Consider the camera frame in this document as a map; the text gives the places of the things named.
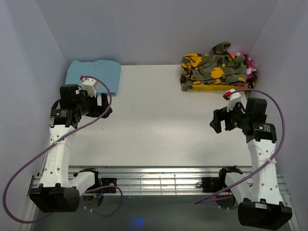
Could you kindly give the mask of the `yellow camouflage trousers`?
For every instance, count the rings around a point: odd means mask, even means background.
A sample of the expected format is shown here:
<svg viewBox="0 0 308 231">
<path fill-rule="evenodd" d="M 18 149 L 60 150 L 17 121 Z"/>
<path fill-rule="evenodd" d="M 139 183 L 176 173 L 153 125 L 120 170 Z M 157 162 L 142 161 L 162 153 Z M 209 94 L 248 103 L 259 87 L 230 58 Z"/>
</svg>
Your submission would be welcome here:
<svg viewBox="0 0 308 231">
<path fill-rule="evenodd" d="M 181 60 L 181 90 L 192 85 L 243 85 L 247 80 L 247 67 L 242 55 L 228 52 L 231 44 L 222 42 L 209 54 L 191 53 Z"/>
</svg>

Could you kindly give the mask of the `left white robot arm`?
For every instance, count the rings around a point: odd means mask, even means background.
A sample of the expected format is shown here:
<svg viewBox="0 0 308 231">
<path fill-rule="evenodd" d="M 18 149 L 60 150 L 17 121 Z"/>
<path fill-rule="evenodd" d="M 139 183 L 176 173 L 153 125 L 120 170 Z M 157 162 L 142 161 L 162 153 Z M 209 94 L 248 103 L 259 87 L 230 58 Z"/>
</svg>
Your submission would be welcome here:
<svg viewBox="0 0 308 231">
<path fill-rule="evenodd" d="M 87 190 L 97 192 L 102 187 L 98 170 L 85 168 L 68 177 L 69 158 L 76 129 L 82 116 L 107 118 L 112 109 L 107 96 L 98 97 L 96 80 L 60 87 L 60 99 L 51 107 L 49 132 L 53 147 L 47 151 L 44 171 L 38 186 L 29 197 L 43 213 L 75 212 L 79 198 Z"/>
</svg>

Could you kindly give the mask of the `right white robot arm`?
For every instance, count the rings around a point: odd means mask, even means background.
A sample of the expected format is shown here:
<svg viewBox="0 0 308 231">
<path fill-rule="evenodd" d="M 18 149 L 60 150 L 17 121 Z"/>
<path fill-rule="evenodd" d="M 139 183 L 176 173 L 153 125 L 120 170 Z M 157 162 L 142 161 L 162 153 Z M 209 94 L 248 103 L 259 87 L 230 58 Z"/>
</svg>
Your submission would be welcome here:
<svg viewBox="0 0 308 231">
<path fill-rule="evenodd" d="M 258 172 L 252 176 L 249 187 L 242 171 L 236 166 L 223 167 L 217 179 L 218 187 L 231 191 L 238 202 L 238 220 L 241 225 L 277 231 L 292 218 L 292 209 L 283 203 L 279 190 L 276 162 L 271 159 L 276 150 L 276 129 L 266 123 L 267 101 L 249 98 L 246 106 L 241 95 L 225 96 L 228 105 L 214 111 L 210 126 L 221 132 L 221 122 L 230 131 L 239 128 L 246 136 L 251 156 L 252 169 Z"/>
</svg>

